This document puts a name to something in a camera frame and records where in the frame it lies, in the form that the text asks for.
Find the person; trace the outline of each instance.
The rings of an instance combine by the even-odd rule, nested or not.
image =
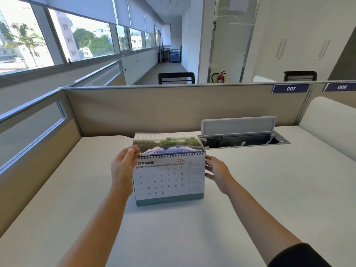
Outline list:
[[[132,194],[132,171],[140,149],[122,150],[111,163],[112,184],[85,229],[57,267],[104,267],[121,225],[128,197]],[[330,266],[308,244],[282,226],[230,174],[224,162],[206,155],[205,176],[226,194],[262,259],[269,267]]]

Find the ceiling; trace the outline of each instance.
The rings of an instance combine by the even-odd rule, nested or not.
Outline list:
[[[179,16],[190,7],[190,0],[145,0],[162,18]]]

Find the forearm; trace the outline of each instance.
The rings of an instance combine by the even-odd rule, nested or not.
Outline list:
[[[235,180],[230,182],[227,195],[266,264],[286,248],[301,243]]]
[[[104,267],[121,225],[127,195],[111,190],[57,267]]]

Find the blue desk number plate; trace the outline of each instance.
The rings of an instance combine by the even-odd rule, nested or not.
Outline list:
[[[310,84],[275,84],[273,94],[306,93]]]
[[[323,92],[356,91],[356,83],[328,83]]]

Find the person's right arm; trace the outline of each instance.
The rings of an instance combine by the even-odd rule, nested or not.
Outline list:
[[[238,218],[267,265],[282,251],[302,243],[232,177],[224,162],[206,155],[205,168],[213,173],[205,173],[205,176],[215,181],[221,192],[229,197]],[[288,265],[295,266],[294,264],[295,262],[290,262]]]

